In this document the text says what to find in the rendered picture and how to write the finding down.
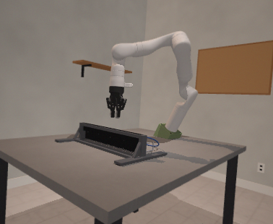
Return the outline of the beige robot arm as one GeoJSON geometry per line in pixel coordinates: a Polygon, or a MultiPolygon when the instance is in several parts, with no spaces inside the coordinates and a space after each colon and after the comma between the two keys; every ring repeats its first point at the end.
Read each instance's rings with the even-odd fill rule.
{"type": "Polygon", "coordinates": [[[138,43],[119,43],[114,45],[111,50],[112,66],[110,70],[110,86],[132,87],[132,83],[124,83],[126,57],[147,56],[165,46],[171,46],[175,54],[179,94],[186,100],[185,103],[176,103],[165,125],[165,128],[169,131],[177,132],[187,111],[198,95],[198,91],[188,84],[193,77],[193,69],[191,65],[191,43],[185,32],[178,31],[153,40],[138,43]]]}

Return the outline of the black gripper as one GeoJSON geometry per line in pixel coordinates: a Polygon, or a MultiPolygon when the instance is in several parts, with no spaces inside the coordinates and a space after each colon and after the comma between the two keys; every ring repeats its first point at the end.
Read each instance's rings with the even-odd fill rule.
{"type": "Polygon", "coordinates": [[[124,109],[127,99],[123,98],[124,87],[109,86],[110,97],[106,98],[108,108],[110,109],[110,117],[115,117],[116,107],[116,119],[120,118],[121,110],[124,109]],[[110,105],[109,105],[110,104],[110,105]],[[122,106],[122,107],[121,107],[122,106]]]}

